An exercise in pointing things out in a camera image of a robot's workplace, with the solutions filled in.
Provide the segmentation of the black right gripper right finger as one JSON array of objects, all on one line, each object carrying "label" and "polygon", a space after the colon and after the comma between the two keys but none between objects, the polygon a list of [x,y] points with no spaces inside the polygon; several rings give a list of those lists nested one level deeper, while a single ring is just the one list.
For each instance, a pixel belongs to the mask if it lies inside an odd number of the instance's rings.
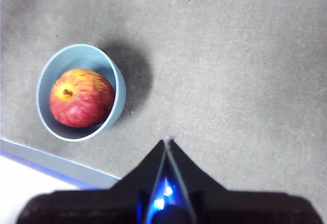
[{"label": "black right gripper right finger", "polygon": [[168,157],[198,223],[322,223],[307,199],[284,192],[228,190],[199,168],[174,140]]}]

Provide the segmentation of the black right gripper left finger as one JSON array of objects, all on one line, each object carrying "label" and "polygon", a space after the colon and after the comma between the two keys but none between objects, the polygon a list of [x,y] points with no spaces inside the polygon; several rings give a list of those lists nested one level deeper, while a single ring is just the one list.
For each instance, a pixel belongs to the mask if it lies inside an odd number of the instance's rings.
[{"label": "black right gripper left finger", "polygon": [[166,153],[159,141],[141,163],[109,189],[54,191],[31,198],[17,223],[137,223]]}]

